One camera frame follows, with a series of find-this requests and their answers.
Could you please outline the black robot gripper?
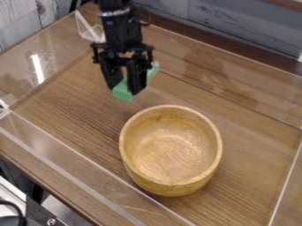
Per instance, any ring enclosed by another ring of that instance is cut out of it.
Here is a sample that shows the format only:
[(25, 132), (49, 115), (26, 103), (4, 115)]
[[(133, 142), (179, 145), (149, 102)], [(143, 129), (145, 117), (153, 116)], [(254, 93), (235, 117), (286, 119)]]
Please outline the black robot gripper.
[(95, 62), (100, 64), (105, 83), (113, 89), (123, 80), (121, 67), (127, 68), (127, 88), (137, 95), (145, 88), (147, 70), (153, 64), (153, 48), (143, 43), (140, 18), (133, 8), (103, 8), (103, 41), (92, 44)]

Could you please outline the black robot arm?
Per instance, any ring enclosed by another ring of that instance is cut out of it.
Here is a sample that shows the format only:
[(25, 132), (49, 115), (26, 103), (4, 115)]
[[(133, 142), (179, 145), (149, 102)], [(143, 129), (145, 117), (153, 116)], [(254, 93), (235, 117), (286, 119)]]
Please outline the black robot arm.
[(93, 63), (100, 65), (109, 90), (125, 82), (125, 91), (137, 95), (153, 67), (153, 47), (143, 43), (139, 15), (132, 0), (97, 0), (105, 40), (93, 41)]

